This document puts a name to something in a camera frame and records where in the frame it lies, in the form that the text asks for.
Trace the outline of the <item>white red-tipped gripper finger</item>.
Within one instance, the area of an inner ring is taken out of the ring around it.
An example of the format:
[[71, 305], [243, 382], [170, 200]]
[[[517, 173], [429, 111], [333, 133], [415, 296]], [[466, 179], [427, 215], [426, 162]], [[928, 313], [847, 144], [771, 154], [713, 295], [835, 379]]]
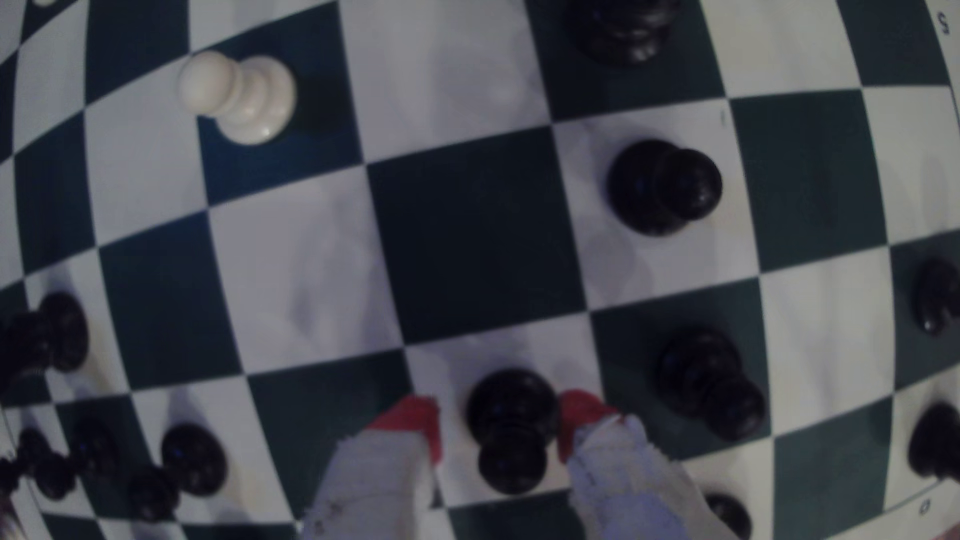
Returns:
[[637, 415], [581, 389], [561, 392], [558, 405], [558, 459], [587, 539], [737, 538]]
[[338, 442], [301, 539], [420, 539], [443, 459], [440, 407], [406, 396]]

